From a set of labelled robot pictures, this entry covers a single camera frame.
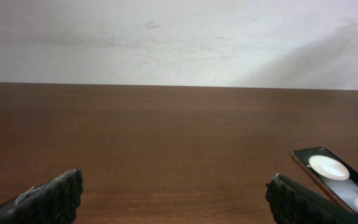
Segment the black smartphone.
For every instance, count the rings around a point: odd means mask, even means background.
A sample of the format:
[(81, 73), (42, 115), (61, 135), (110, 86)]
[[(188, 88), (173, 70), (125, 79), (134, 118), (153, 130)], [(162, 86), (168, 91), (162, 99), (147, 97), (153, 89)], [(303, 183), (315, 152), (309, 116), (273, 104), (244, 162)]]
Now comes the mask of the black smartphone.
[(295, 160), (335, 200), (358, 215), (358, 172), (325, 147), (292, 152)]

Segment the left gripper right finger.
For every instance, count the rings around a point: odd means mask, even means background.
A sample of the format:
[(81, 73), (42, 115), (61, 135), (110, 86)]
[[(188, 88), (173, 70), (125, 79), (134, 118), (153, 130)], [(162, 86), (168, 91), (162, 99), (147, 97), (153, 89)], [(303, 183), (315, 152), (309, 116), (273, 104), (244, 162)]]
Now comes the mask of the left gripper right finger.
[(358, 224), (358, 215), (288, 177), (276, 174), (266, 184), (265, 199), (277, 224)]

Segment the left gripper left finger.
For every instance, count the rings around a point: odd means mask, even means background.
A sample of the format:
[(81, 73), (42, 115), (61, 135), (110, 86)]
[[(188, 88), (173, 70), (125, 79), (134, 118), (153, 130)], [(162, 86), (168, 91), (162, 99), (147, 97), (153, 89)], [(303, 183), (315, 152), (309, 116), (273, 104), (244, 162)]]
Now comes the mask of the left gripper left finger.
[(81, 204), (83, 177), (69, 169), (0, 205), (0, 224), (71, 224)]

